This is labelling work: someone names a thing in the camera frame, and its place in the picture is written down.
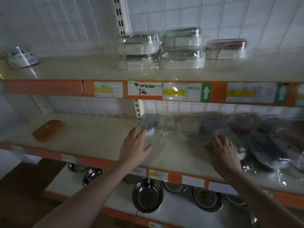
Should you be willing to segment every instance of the wooden floor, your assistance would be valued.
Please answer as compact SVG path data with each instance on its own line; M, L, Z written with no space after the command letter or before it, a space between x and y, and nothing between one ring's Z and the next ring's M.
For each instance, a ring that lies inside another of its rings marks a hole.
M0 227L30 228L60 202L41 193L66 162L42 159L37 165L21 163L0 180ZM99 214L91 228L140 228L136 224Z

